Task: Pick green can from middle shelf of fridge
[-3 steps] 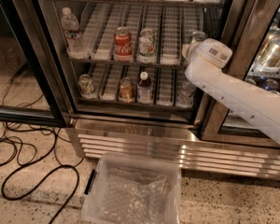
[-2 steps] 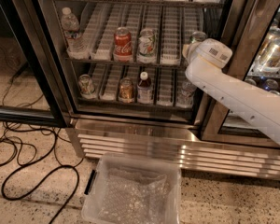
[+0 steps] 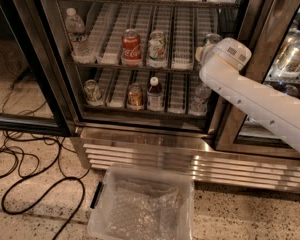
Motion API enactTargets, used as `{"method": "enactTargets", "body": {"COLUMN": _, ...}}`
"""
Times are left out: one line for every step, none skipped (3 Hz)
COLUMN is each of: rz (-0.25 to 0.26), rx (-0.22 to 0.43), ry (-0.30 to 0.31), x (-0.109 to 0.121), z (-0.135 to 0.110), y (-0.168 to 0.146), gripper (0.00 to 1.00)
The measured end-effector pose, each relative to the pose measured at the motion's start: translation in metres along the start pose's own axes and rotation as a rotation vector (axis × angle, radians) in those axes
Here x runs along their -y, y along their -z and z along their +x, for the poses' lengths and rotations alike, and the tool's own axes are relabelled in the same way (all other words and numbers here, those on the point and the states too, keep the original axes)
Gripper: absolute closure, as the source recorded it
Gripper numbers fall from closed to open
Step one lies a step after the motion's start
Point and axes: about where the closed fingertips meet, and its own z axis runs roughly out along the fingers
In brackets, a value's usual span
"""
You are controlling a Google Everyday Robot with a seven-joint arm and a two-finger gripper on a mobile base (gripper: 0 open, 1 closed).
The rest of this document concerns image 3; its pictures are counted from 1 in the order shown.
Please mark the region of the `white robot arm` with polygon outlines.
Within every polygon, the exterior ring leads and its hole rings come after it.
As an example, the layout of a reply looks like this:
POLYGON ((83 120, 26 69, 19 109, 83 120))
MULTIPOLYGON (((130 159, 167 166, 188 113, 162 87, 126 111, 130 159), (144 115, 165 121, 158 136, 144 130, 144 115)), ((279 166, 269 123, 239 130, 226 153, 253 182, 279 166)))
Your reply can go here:
POLYGON ((251 51, 233 38, 197 48, 199 77, 214 92, 300 153, 300 100, 239 74, 251 51))

